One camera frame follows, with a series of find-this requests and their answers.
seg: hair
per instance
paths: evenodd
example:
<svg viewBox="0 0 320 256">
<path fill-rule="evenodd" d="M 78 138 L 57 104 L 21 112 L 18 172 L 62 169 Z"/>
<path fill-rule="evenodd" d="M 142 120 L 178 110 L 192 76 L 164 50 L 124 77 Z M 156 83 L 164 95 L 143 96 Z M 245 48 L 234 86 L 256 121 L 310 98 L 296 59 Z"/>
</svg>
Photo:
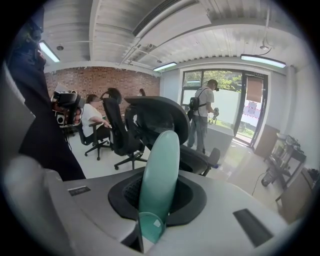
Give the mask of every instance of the hair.
<svg viewBox="0 0 320 256">
<path fill-rule="evenodd" d="M 214 79 L 210 79 L 207 83 L 207 86 L 212 86 L 214 85 L 215 87 L 218 87 L 218 82 L 217 80 L 214 80 Z"/>
<path fill-rule="evenodd" d="M 99 99 L 99 97 L 98 97 L 97 95 L 95 95 L 95 94 L 88 94 L 88 95 L 86 96 L 86 101 L 85 101 L 85 103 L 90 104 L 91 102 L 93 102 L 93 101 L 95 100 L 95 98 L 98 98 L 98 99 Z"/>
<path fill-rule="evenodd" d="M 140 89 L 139 92 L 141 93 L 142 96 L 146 96 L 145 90 L 144 89 Z"/>
</svg>

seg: glass door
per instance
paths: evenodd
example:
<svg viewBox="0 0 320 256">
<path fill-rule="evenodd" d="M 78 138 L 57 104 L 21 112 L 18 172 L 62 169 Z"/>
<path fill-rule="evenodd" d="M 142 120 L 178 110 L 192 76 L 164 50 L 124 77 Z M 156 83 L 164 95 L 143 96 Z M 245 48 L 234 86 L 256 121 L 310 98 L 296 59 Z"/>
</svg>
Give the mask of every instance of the glass door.
<svg viewBox="0 0 320 256">
<path fill-rule="evenodd" d="M 242 79 L 242 114 L 235 137 L 252 147 L 260 131 L 267 100 L 267 76 L 245 73 Z"/>
</svg>

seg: brick wall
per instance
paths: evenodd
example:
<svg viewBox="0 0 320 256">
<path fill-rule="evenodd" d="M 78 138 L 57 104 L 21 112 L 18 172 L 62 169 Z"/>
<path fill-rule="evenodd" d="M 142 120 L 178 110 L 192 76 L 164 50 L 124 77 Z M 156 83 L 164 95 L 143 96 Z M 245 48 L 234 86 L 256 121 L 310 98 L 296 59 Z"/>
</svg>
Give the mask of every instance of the brick wall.
<svg viewBox="0 0 320 256">
<path fill-rule="evenodd" d="M 115 69 L 113 67 L 80 67 L 58 70 L 45 74 L 49 95 L 51 96 L 58 84 L 70 90 L 77 91 L 83 97 L 95 94 L 99 97 L 108 88 L 117 88 L 122 94 L 120 111 L 125 113 L 128 96 L 138 96 L 142 88 L 147 96 L 160 95 L 160 78 L 131 70 Z M 98 110 L 105 116 L 103 106 Z"/>
</svg>

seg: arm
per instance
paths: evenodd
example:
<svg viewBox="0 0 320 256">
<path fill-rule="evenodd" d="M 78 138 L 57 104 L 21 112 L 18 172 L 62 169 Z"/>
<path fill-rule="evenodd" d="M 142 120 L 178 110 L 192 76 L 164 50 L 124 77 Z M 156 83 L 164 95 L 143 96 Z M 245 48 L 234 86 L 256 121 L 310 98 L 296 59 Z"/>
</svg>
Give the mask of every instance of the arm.
<svg viewBox="0 0 320 256">
<path fill-rule="evenodd" d="M 89 121 L 92 121 L 92 122 L 95 122 L 95 123 L 99 123 L 99 122 L 102 122 L 104 127 L 106 128 L 111 128 L 111 125 L 104 119 L 100 118 L 100 117 L 97 117 L 97 116 L 93 116 L 89 119 Z"/>
<path fill-rule="evenodd" d="M 206 110 L 208 110 L 208 113 L 213 113 L 214 109 L 211 107 L 211 102 L 206 103 Z"/>
</svg>

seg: black office chair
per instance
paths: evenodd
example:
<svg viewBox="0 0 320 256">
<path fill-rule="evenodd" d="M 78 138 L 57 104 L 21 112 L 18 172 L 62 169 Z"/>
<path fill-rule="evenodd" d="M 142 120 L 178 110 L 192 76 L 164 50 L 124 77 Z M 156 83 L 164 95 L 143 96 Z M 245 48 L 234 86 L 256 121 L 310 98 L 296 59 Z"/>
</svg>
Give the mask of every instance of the black office chair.
<svg viewBox="0 0 320 256">
<path fill-rule="evenodd" d="M 104 111 L 112 126 L 110 136 L 111 146 L 117 155 L 128 156 L 127 159 L 115 164 L 114 168 L 118 170 L 120 165 L 132 162 L 132 169 L 135 169 L 135 161 L 147 162 L 146 159 L 141 158 L 145 146 L 140 140 L 135 139 L 130 132 L 126 131 L 117 100 L 110 97 L 103 98 L 102 101 Z"/>
<path fill-rule="evenodd" d="M 84 155 L 87 157 L 89 152 L 98 150 L 98 157 L 96 158 L 98 161 L 100 160 L 100 149 L 111 148 L 111 146 L 109 145 L 104 145 L 105 143 L 109 143 L 107 140 L 103 141 L 103 139 L 106 139 L 108 137 L 97 138 L 97 125 L 100 125 L 100 124 L 102 124 L 102 122 L 95 122 L 89 125 L 89 127 L 93 128 L 93 138 L 91 136 L 90 137 L 85 136 L 84 131 L 82 130 L 82 123 L 76 126 L 76 129 L 78 130 L 80 135 L 81 143 L 86 146 L 90 145 L 91 143 L 93 145 L 93 147 L 90 148 L 87 152 L 85 152 Z"/>
<path fill-rule="evenodd" d="M 148 149 L 152 149 L 162 132 L 172 130 L 179 138 L 180 170 L 206 176 L 211 167 L 217 164 L 220 158 L 217 148 L 208 157 L 183 145 L 189 137 L 190 123 L 179 104 L 159 96 L 127 97 L 125 100 L 130 104 L 125 110 L 126 126 Z"/>
</svg>

